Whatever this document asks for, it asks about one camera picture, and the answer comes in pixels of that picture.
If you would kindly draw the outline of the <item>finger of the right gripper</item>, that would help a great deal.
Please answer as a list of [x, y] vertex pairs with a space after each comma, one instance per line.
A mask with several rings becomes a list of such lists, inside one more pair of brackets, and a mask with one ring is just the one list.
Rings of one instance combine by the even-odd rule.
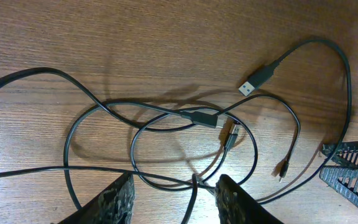
[[358, 168], [324, 166], [319, 178], [358, 208]]
[[324, 144], [322, 153], [339, 167], [358, 169], [358, 141]]

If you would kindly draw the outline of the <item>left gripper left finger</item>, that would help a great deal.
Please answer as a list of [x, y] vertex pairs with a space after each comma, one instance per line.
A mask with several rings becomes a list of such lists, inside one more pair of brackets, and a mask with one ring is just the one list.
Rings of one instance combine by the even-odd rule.
[[133, 175], [122, 174], [84, 207], [58, 224], [130, 224], [134, 202]]

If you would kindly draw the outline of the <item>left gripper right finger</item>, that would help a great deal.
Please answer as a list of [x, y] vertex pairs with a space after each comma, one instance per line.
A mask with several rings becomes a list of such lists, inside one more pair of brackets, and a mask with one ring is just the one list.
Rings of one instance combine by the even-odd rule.
[[283, 224], [226, 174], [216, 183], [215, 199], [221, 224]]

